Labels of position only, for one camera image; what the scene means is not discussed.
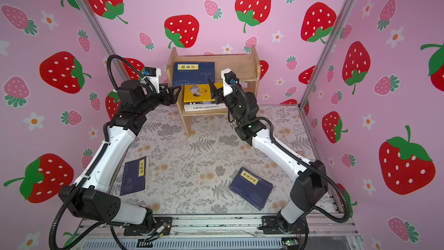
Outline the blue book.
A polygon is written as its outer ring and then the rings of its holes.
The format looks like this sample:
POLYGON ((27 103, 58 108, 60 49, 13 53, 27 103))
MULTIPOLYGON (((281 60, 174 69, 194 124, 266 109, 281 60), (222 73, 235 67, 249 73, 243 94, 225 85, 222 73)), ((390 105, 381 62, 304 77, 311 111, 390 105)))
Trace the blue book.
POLYGON ((174 86, 208 84, 208 78, 215 83, 214 62, 175 62, 172 84, 174 86))
POLYGON ((232 183, 230 191, 239 195, 256 209, 261 211, 273 190, 273 184, 241 167, 232 183))

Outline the yellow cartoon cover book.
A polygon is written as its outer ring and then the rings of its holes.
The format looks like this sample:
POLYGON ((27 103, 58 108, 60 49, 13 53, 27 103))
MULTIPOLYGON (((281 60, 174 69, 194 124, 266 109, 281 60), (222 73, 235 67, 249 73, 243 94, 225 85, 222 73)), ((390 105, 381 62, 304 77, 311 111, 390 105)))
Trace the yellow cartoon cover book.
POLYGON ((214 104, 208 84, 184 86, 183 102, 185 104, 214 104))

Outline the white hardcover book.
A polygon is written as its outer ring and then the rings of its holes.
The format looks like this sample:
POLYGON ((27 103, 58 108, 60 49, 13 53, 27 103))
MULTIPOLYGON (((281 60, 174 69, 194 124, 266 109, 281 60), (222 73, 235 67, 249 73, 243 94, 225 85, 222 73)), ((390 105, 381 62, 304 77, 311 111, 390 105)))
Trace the white hardcover book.
POLYGON ((215 102, 184 103, 183 107, 185 112, 197 112, 197 111, 207 111, 207 110, 226 108, 224 103, 216 104, 215 102))

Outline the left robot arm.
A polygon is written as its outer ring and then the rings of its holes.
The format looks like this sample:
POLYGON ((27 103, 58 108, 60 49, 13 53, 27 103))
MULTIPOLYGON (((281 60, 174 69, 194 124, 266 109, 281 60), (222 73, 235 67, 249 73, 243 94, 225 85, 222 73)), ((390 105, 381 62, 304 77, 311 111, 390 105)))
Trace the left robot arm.
POLYGON ((115 226, 134 226, 147 234, 155 220, 148 208, 124 204, 109 190, 123 156, 147 121, 146 116, 159 105, 169 106, 178 100, 181 86, 141 83, 137 79, 125 81, 116 87, 114 94, 120 99, 117 113, 103 127, 104 140, 93 160, 82 174, 59 192, 63 201, 51 230, 56 231, 66 210, 78 218, 90 219, 115 226))

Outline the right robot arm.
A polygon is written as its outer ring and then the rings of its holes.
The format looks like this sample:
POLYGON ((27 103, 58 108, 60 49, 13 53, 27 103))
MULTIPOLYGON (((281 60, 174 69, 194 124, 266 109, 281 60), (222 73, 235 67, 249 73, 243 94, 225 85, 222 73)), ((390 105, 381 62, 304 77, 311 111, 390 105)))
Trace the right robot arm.
POLYGON ((293 232, 328 192, 328 183, 320 175, 326 172, 325 166, 298 155, 274 137, 271 121, 256 116, 259 106, 253 93, 245 93, 234 82, 230 85, 232 93, 225 96, 223 88, 217 88, 211 80, 208 83, 211 97, 227 107, 228 121, 236 124, 238 137, 270 157, 291 178, 290 200, 277 213, 276 224, 282 233, 293 232))

